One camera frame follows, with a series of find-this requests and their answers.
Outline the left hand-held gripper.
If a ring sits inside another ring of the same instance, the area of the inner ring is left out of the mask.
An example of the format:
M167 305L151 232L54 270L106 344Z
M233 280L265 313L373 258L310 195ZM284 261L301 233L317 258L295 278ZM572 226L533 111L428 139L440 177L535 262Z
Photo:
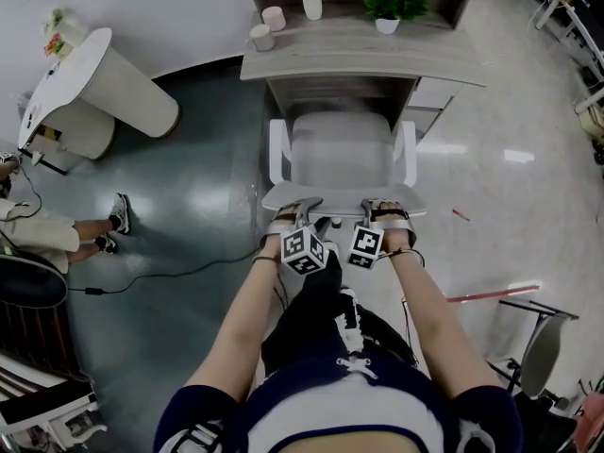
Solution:
M310 212L322 203L321 197L299 200L296 214L277 213L260 238L260 247L264 248L270 237L281 237L281 262L302 277L327 265L326 248L309 228Z

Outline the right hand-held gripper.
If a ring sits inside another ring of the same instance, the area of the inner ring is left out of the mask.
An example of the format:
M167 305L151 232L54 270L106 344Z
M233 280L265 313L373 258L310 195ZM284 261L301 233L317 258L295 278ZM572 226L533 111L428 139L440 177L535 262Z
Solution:
M416 234L409 215L404 210L378 210L379 198L361 201L363 226L356 226L349 247L347 263L372 269L384 250L412 249Z

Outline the white and grey chair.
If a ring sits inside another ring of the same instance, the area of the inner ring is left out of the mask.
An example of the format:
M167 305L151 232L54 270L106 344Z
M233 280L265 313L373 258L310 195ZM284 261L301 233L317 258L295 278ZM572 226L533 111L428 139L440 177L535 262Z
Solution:
M413 188L417 181L415 124L396 128L380 114L320 111L299 116L292 126L269 124L269 177L263 197L267 210L279 210L309 197L323 203L310 212L362 225L361 201L395 201L409 215L427 209Z

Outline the person's right forearm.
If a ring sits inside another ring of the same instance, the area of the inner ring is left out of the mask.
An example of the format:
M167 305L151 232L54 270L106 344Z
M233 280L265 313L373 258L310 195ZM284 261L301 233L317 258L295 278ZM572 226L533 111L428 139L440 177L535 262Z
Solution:
M431 379L450 398L481 386L500 388L496 374L471 344L428 271L409 254L390 260Z

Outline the person's left forearm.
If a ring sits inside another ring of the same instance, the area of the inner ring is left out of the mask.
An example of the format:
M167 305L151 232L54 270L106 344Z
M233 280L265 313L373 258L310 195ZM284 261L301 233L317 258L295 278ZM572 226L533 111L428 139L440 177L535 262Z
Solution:
M209 354L186 382L209 386L238 402L246 399L268 328L277 283L280 237L270 237L237 292Z

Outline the grey wooden desk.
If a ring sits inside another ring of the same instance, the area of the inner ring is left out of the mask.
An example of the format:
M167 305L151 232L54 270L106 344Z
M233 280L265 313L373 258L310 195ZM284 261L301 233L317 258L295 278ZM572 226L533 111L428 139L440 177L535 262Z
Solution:
M245 52L240 78L265 82L288 124L337 110L378 113L395 127L424 77L485 84L467 33L438 14L403 23L391 35L350 6L330 5L318 21L293 8L286 14L271 50Z

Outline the grey shell chair black legs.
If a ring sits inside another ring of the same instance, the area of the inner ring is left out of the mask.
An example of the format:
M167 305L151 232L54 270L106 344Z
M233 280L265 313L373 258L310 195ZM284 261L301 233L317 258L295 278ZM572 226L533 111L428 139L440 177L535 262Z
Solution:
M555 404L560 399L546 390L562 350L562 332L565 325L578 321L579 316L534 300L504 300L499 303L514 309L535 313L537 321L523 353L522 360L507 358L506 370L491 362L489 366L508 381L508 391L517 387L529 399L550 396Z

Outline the black right wrist band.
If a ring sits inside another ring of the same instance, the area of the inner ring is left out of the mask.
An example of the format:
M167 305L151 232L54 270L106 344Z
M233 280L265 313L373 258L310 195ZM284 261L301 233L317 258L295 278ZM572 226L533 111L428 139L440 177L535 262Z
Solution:
M419 263L421 264L422 267L426 267L426 261L425 261L424 256L422 255L422 253L413 248L405 248L405 249L398 248L393 252L381 253L378 258L380 260L383 260L383 259L390 259L390 258L399 256L399 255L407 255L407 254L414 256L419 261Z

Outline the pale grey mug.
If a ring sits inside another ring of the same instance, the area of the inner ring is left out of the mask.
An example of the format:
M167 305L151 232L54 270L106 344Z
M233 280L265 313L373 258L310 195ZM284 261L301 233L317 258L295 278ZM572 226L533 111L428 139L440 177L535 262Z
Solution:
M276 39L269 25L260 24L250 28L245 44L258 52L267 52L275 47Z

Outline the pink cylinder cup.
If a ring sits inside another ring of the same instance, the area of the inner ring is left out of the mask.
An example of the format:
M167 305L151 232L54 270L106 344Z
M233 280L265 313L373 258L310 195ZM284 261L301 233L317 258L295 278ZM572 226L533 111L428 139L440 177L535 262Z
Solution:
M287 24L283 9L278 6L265 8L261 12L261 18L272 32L283 30Z

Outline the white curved table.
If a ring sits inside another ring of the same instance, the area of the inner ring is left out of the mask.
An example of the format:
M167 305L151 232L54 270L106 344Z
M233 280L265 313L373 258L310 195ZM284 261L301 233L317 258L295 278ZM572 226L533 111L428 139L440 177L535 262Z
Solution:
M121 121L154 139L169 135L180 117L178 102L112 46L110 28L94 30L49 69L28 100L17 148L30 155L40 125L61 132L59 150L102 159Z

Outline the green plant in white pot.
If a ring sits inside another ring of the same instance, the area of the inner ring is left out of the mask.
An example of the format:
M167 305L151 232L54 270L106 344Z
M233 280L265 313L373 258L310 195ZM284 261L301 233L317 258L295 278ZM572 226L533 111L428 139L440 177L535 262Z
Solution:
M379 33L392 35L402 22L428 14L429 0L361 0L365 13Z

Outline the beige storage box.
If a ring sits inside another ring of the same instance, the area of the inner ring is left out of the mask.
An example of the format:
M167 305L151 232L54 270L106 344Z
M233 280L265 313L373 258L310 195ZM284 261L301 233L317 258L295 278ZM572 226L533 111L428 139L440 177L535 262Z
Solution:
M604 145L604 112L598 105L592 105L579 115L581 129L597 143Z

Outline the white pot with pale plant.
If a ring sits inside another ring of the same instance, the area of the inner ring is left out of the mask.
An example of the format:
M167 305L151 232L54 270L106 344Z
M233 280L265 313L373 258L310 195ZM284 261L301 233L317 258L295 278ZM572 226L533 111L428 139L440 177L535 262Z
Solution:
M45 36L58 34L60 38L72 46L82 44L88 35L88 30L80 24L74 13L68 8L53 8L43 24Z

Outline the white framed furniture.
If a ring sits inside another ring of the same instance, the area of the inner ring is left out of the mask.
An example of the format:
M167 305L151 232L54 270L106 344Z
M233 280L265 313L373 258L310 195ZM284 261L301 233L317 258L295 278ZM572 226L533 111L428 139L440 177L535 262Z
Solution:
M89 380L48 373L0 352L0 435L38 428L66 452L109 430L98 410Z

